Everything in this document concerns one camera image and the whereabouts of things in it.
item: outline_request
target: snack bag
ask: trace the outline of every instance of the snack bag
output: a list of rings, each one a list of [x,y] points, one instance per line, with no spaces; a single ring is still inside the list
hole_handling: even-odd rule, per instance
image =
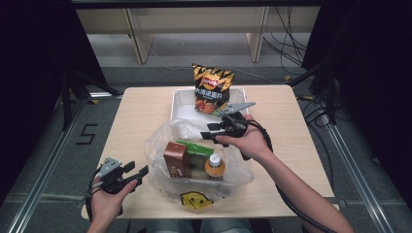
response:
[[[194,108],[209,115],[216,109],[224,109],[229,101],[234,72],[198,64],[192,64],[192,67],[195,83]]]

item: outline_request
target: green package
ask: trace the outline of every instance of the green package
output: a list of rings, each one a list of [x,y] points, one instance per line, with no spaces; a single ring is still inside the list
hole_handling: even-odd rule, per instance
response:
[[[194,168],[204,171],[205,162],[209,159],[214,150],[183,139],[178,139],[176,143],[186,145],[190,157],[190,164]]]

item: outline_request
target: plastic bottle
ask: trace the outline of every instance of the plastic bottle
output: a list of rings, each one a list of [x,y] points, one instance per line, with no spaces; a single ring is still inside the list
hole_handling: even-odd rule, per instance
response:
[[[225,167],[224,161],[217,153],[210,155],[209,159],[205,162],[205,171],[211,181],[222,181]]]

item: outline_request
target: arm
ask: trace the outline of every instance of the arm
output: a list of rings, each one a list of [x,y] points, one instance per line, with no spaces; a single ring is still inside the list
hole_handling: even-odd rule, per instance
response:
[[[231,144],[258,162],[291,202],[304,214],[336,232],[354,232],[348,220],[323,196],[298,177],[266,145],[262,134],[252,125],[241,138],[217,136],[223,144]],[[303,223],[310,232],[318,229]]]
[[[129,194],[137,185],[137,181],[134,180],[128,183],[119,193],[109,194],[103,190],[98,190],[93,194],[91,198],[91,208],[93,211],[93,222],[88,228],[89,233],[106,232],[113,220],[118,216],[121,203],[124,198]]]

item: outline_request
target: bottle cap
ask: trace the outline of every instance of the bottle cap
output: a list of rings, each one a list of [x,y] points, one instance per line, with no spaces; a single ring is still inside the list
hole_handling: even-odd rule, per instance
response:
[[[212,167],[219,167],[221,165],[221,162],[222,162],[221,157],[218,154],[212,153],[212,155],[210,155],[209,164]]]

